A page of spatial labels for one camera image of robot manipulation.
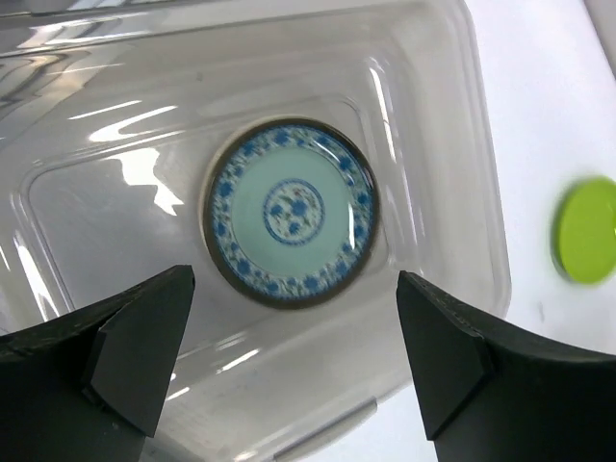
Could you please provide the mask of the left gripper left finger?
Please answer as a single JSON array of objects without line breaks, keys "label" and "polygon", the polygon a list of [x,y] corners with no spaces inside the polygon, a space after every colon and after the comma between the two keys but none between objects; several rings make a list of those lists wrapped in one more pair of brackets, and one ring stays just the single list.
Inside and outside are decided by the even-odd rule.
[{"label": "left gripper left finger", "polygon": [[189,265],[1,338],[4,461],[137,461],[193,302]]}]

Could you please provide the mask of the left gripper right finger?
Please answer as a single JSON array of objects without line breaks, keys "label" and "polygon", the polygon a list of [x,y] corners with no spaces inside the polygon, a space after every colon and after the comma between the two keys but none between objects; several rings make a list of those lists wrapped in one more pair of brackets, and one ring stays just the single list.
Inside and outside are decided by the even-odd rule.
[{"label": "left gripper right finger", "polygon": [[402,272],[398,316],[441,461],[611,461],[615,359],[524,330]]}]

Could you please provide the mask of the green plate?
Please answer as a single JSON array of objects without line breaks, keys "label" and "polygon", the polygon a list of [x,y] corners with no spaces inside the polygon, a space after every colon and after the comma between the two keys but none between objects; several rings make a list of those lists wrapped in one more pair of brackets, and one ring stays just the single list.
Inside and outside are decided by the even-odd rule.
[{"label": "green plate", "polygon": [[562,195],[552,222],[552,254],[580,285],[603,283],[615,271],[615,181],[586,177]]}]

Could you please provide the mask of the blue patterned plate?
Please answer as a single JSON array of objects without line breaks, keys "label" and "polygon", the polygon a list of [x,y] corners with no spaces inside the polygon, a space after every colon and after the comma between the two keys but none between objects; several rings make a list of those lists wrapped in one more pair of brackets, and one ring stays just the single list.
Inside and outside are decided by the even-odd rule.
[{"label": "blue patterned plate", "polygon": [[206,212],[220,275],[280,310],[342,293],[369,262],[380,221],[377,183],[362,151],[305,116],[257,121],[224,144]]}]

